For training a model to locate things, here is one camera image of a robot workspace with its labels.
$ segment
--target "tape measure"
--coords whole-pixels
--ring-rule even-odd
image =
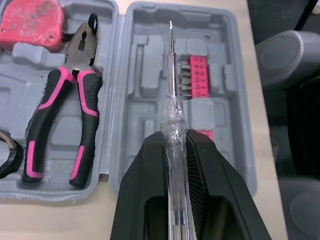
[[[4,10],[0,24],[0,47],[12,50],[16,43],[59,51],[67,28],[58,0],[13,0]]]

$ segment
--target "pliers jaw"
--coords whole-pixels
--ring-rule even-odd
[[[72,73],[91,70],[95,61],[97,38],[88,23],[82,23],[66,49],[63,66]]]

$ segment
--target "gray plastic tray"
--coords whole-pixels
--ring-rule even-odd
[[[10,0],[1,2],[0,16],[9,2]],[[88,21],[91,13],[97,13],[99,17],[95,65],[103,69],[103,85],[98,94],[101,118],[95,137],[92,174],[85,188],[75,188],[69,184],[82,129],[81,108],[75,86],[58,113],[48,136],[45,177],[41,184],[34,187],[30,183],[21,182],[22,164],[18,172],[0,180],[0,198],[75,201],[77,198],[87,197],[98,184],[101,161],[106,161],[103,157],[103,138],[108,118],[104,116],[113,67],[118,6],[106,0],[61,0],[60,4],[67,18],[68,33],[76,32],[82,22]],[[59,53],[48,53],[42,47],[22,44],[16,45],[13,52],[4,51],[0,55],[0,129],[8,131],[23,147],[26,146],[26,128],[42,97],[47,75],[50,70],[63,63],[66,48],[67,44]]]
[[[170,20],[178,72],[190,55],[208,60],[210,99],[183,101],[188,127],[213,130],[217,149],[254,195],[256,171],[235,17],[222,9],[149,2],[132,3],[125,16],[119,68],[111,87],[115,118],[109,184],[119,191],[144,138],[160,130],[167,95]],[[199,108],[206,117],[198,115]]]
[[[10,0],[0,3],[0,16]],[[100,122],[95,158],[87,186],[74,188],[69,177],[81,138],[81,109],[74,91],[65,101],[48,137],[45,177],[33,187],[21,182],[23,165],[0,179],[0,198],[43,201],[87,197],[99,174],[109,174],[115,193],[145,137],[160,130],[166,97],[169,20],[173,22],[178,71],[189,55],[206,56],[210,98],[183,101],[188,127],[212,130],[218,150],[257,188],[253,143],[238,30],[234,16],[221,9],[135,2],[126,15],[109,0],[61,0],[73,33],[92,12],[98,14],[97,69],[103,70],[98,95]],[[59,53],[17,44],[0,55],[0,129],[23,147],[26,128],[44,90],[50,70],[63,62]]]

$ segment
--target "red bit holder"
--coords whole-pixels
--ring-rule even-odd
[[[190,56],[191,98],[209,97],[209,79],[205,56]]]
[[[214,133],[212,131],[201,131],[201,130],[198,131],[197,130],[197,132],[208,136],[212,141],[214,140]]]

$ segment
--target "table surface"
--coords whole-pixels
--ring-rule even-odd
[[[125,14],[132,2],[133,0],[118,0],[120,14]],[[247,1],[157,0],[157,2],[227,9],[236,16],[257,174],[257,194],[254,202],[271,238],[287,240]],[[90,197],[78,200],[75,204],[3,199],[0,201],[0,239],[109,239],[116,202],[117,198],[108,186],[106,176],[99,181]]]

